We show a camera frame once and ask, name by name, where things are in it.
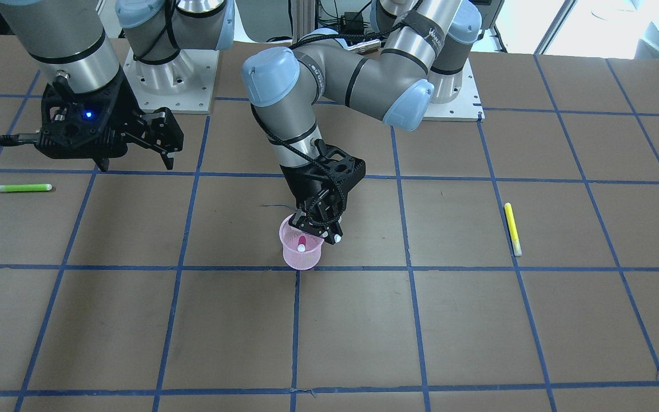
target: green marker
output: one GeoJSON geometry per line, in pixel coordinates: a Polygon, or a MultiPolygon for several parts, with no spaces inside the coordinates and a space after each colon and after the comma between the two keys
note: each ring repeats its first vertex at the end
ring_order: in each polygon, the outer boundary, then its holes
{"type": "Polygon", "coordinates": [[[51,191],[53,188],[50,183],[41,183],[37,185],[0,185],[0,192],[12,191],[51,191]]]}

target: yellow marker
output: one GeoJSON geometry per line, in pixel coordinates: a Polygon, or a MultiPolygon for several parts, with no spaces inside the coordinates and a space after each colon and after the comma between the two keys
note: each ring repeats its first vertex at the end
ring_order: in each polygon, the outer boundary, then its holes
{"type": "Polygon", "coordinates": [[[510,240],[513,242],[513,255],[523,256],[520,249],[520,239],[518,239],[518,227],[515,226],[515,216],[513,216],[513,206],[505,203],[505,217],[507,218],[507,229],[510,230],[510,240]]]}

